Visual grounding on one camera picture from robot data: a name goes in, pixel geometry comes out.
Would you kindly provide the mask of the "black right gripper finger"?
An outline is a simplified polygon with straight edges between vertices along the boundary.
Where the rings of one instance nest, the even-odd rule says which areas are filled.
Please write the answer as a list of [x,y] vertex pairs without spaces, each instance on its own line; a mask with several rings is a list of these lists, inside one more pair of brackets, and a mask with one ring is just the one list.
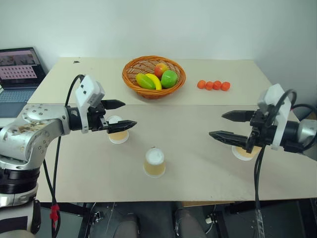
[[235,122],[247,122],[250,121],[255,111],[233,110],[221,115],[222,118]]
[[241,147],[244,149],[247,149],[250,147],[248,144],[248,137],[243,135],[238,135],[233,132],[229,131],[211,131],[209,132],[209,136],[211,136],[213,139],[220,141],[224,144],[233,145],[237,147]]

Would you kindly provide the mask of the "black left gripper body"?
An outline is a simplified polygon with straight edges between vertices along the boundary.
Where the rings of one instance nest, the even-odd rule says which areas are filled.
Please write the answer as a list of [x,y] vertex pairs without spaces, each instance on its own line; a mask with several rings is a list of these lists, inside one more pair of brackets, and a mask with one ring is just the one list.
[[101,100],[96,107],[90,106],[87,112],[89,130],[100,131],[108,130],[108,123],[105,119],[106,100]]

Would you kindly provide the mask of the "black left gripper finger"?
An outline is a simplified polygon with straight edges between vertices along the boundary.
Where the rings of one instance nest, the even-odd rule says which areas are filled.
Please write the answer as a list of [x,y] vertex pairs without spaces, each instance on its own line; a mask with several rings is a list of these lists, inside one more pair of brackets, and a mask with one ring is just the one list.
[[118,133],[130,129],[136,124],[137,122],[133,120],[121,120],[116,123],[109,122],[106,130],[108,134]]
[[105,110],[114,110],[125,106],[125,103],[120,100],[101,100],[101,104]]

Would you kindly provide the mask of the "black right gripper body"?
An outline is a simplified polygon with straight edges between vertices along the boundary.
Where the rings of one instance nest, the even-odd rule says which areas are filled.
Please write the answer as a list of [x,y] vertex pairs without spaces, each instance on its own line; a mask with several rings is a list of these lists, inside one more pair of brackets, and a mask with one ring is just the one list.
[[250,119],[251,133],[246,142],[246,151],[251,153],[254,146],[263,147],[271,145],[277,129],[276,125],[265,125],[267,116],[260,110],[256,110]]

